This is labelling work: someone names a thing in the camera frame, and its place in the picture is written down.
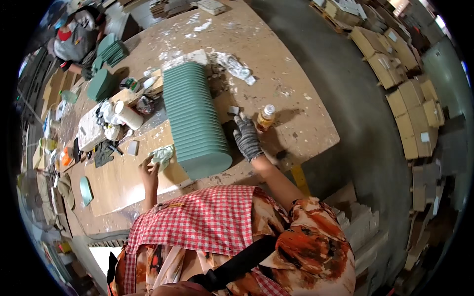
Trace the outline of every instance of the black shoulder strap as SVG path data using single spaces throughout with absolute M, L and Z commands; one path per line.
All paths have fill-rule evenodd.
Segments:
M 209 292 L 224 289 L 226 285 L 244 276 L 275 251 L 277 237 L 266 235 L 239 254 L 218 267 L 209 269 L 206 274 L 198 274 L 188 281 L 200 284 Z

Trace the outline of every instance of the wooden pallet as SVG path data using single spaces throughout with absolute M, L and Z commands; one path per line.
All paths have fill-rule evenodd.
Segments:
M 354 27 L 352 26 L 349 26 L 343 22 L 333 19 L 330 15 L 327 14 L 327 12 L 324 11 L 324 8 L 318 6 L 313 1 L 310 1 L 310 6 L 314 7 L 317 11 L 319 11 L 319 14 L 331 25 L 331 27 L 337 33 L 339 34 L 350 33 L 354 29 Z

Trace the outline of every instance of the bare hand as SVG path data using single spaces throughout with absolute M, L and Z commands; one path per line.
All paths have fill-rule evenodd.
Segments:
M 145 194 L 156 194 L 158 190 L 158 168 L 160 163 L 157 162 L 155 165 L 150 165 L 150 161 L 153 155 L 148 156 L 139 166 L 138 171 L 142 178 L 143 185 L 145 186 Z

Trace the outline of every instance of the concrete floor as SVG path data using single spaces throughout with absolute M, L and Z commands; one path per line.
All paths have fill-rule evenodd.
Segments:
M 252 8 L 300 63 L 341 138 L 302 165 L 312 195 L 324 199 L 352 180 L 359 202 L 379 210 L 381 228 L 389 229 L 386 252 L 378 254 L 360 295 L 370 294 L 393 278 L 405 260 L 411 173 L 385 90 L 376 86 L 378 80 L 354 42 L 335 33 L 308 4 L 308 0 L 253 0 Z M 90 262 L 84 247 L 89 239 L 74 240 L 81 249 L 79 259 L 104 285 L 105 276 Z

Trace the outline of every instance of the floral shirt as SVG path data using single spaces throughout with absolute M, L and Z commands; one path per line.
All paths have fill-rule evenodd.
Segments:
M 289 214 L 255 191 L 252 199 L 253 236 L 278 236 L 273 252 L 259 265 L 260 271 L 290 295 L 352 295 L 355 260 L 349 242 L 331 207 L 316 197 L 295 200 Z M 124 294 L 124 250 L 118 256 L 114 296 Z M 136 292 L 179 281 L 184 249 L 167 245 L 141 245 L 137 252 Z M 216 269 L 231 257 L 196 251 L 202 270 Z M 219 296 L 265 295 L 252 273 L 214 291 Z

